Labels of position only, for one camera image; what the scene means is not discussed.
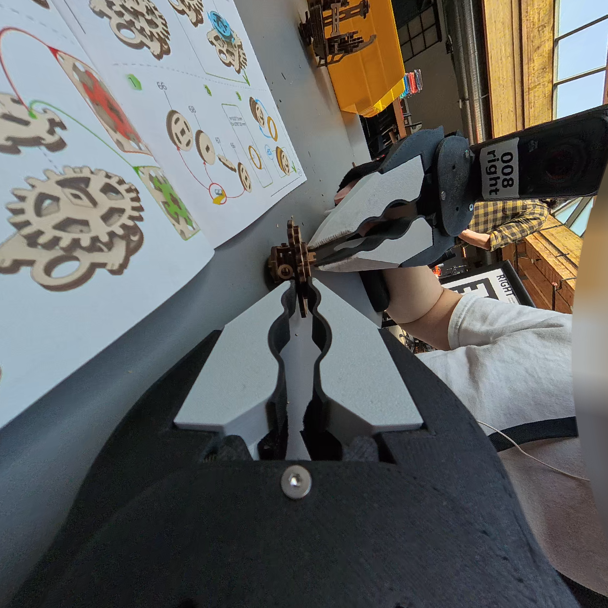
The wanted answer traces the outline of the large paned window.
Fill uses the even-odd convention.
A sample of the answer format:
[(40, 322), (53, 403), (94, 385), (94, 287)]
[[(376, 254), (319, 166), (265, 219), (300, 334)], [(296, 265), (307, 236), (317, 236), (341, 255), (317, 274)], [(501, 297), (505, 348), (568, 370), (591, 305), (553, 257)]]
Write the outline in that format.
[(607, 103), (607, 1), (555, 1), (553, 118)]

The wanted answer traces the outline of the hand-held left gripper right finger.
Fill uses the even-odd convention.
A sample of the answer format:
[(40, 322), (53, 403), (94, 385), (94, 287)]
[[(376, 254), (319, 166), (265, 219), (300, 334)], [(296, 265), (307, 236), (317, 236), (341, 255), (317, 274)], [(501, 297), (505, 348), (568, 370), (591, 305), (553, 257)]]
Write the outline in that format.
[(358, 437), (422, 429), (383, 331), (317, 279), (309, 280), (308, 304), (320, 351), (304, 414), (311, 460), (342, 460)]

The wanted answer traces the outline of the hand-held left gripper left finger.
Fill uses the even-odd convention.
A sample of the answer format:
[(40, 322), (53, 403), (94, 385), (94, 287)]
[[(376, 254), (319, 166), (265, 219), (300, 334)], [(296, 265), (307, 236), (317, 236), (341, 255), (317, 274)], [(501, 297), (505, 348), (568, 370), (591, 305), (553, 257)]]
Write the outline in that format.
[(285, 364), (291, 282), (226, 324), (174, 418), (179, 429), (244, 440), (254, 459), (284, 460), (288, 442)]

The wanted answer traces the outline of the metal duct pipe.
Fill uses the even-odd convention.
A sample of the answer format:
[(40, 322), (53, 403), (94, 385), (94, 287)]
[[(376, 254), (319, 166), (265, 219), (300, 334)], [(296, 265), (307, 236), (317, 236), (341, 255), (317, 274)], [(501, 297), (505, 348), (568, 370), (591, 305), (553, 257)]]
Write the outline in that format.
[(469, 140), (479, 143), (492, 136), (482, 2), (443, 1), (443, 14), (463, 126)]

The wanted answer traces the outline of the person's pale garment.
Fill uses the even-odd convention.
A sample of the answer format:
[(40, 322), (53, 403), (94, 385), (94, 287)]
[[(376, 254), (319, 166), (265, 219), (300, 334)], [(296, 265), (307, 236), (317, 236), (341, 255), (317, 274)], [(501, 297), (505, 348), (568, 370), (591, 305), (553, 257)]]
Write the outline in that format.
[(582, 607), (607, 607), (607, 536), (575, 417), (499, 431), (485, 423), (529, 526)]

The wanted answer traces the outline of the black framed sign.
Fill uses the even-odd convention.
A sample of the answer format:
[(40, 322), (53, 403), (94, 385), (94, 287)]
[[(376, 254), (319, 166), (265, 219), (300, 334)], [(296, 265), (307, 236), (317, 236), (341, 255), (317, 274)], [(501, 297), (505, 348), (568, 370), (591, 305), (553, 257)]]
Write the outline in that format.
[(468, 270), (439, 279), (440, 283), (460, 295), (483, 297), (536, 308), (521, 278), (509, 260)]

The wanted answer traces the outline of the wooden gear assembly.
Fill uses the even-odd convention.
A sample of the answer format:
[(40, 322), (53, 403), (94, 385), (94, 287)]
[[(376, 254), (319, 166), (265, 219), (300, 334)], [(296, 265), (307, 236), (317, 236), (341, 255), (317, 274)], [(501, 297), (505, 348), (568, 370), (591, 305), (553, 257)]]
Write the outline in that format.
[(315, 252), (302, 240), (300, 227), (293, 219), (287, 222), (287, 241), (273, 246), (264, 266), (264, 281), (272, 291), (283, 282), (295, 282), (300, 314), (308, 315), (308, 280), (315, 264)]

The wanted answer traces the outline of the assembly instruction sheet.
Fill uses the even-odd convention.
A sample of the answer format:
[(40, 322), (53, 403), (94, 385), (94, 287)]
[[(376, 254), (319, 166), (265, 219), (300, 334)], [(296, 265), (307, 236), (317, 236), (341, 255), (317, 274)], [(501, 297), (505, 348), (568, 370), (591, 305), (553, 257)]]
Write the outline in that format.
[(306, 181), (233, 1), (57, 1), (212, 247)]
[(214, 254), (62, 4), (1, 1), (2, 427)]

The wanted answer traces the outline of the pale blurred object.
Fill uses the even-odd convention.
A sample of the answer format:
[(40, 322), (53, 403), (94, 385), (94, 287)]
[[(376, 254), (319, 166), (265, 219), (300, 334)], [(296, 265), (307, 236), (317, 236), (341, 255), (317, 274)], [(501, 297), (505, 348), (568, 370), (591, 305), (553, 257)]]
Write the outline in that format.
[(607, 186), (583, 238), (573, 309), (574, 403), (587, 471), (607, 478)]

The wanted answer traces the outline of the person's right forearm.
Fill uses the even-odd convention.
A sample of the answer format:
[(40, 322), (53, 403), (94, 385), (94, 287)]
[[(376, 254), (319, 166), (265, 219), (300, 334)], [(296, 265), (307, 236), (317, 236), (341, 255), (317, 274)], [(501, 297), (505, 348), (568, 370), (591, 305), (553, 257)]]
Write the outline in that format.
[(418, 357), (476, 420), (506, 430), (575, 415), (571, 314), (464, 295), (448, 339)]

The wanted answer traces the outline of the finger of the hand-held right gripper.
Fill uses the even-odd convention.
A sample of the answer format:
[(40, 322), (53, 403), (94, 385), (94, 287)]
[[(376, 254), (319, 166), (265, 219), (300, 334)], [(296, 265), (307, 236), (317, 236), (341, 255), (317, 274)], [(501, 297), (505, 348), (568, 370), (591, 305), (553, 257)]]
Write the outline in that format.
[(314, 266), (332, 272), (397, 268), (433, 245), (433, 230), (422, 217), (384, 221), (362, 237), (338, 239), (316, 249)]
[(308, 243), (313, 252), (425, 252), (428, 221), (416, 211), (423, 157), (382, 165), (330, 211)]

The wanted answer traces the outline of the yellow plastic bin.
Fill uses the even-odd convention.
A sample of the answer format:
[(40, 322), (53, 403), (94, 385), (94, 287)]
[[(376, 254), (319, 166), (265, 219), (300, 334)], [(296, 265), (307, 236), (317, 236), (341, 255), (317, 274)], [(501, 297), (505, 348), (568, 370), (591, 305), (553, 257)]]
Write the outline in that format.
[(367, 43), (357, 52), (328, 66), (331, 83), (341, 111), (366, 118), (388, 108), (405, 90), (405, 68), (391, 1), (369, 1), (363, 16), (361, 1), (349, 1), (340, 9), (339, 34), (354, 32)]

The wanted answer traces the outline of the dark wooden model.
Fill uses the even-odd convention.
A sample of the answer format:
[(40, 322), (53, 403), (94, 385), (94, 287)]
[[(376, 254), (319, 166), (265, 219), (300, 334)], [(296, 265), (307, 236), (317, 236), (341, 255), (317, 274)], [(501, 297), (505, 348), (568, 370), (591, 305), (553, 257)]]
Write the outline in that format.
[(304, 45), (312, 48), (317, 67), (339, 63), (376, 41), (376, 34), (365, 40), (357, 30), (347, 31), (344, 25), (354, 18), (366, 19), (370, 12), (368, 1), (353, 6), (349, 1), (308, 1), (307, 6), (299, 33)]

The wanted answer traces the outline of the wooden workbench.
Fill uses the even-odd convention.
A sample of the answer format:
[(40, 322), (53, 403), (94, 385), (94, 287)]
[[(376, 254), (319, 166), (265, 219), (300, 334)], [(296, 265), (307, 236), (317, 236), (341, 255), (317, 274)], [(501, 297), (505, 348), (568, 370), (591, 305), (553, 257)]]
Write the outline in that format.
[(571, 314), (582, 238), (553, 216), (542, 229), (503, 247), (537, 308)]

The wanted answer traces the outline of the person's right hand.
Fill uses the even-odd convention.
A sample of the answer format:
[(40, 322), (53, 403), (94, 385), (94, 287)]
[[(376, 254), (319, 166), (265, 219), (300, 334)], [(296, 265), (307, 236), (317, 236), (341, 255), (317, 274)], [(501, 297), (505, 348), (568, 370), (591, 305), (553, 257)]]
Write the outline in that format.
[(391, 268), (382, 273), (391, 319), (430, 346), (451, 350), (449, 326), (462, 295), (444, 288), (428, 266)]

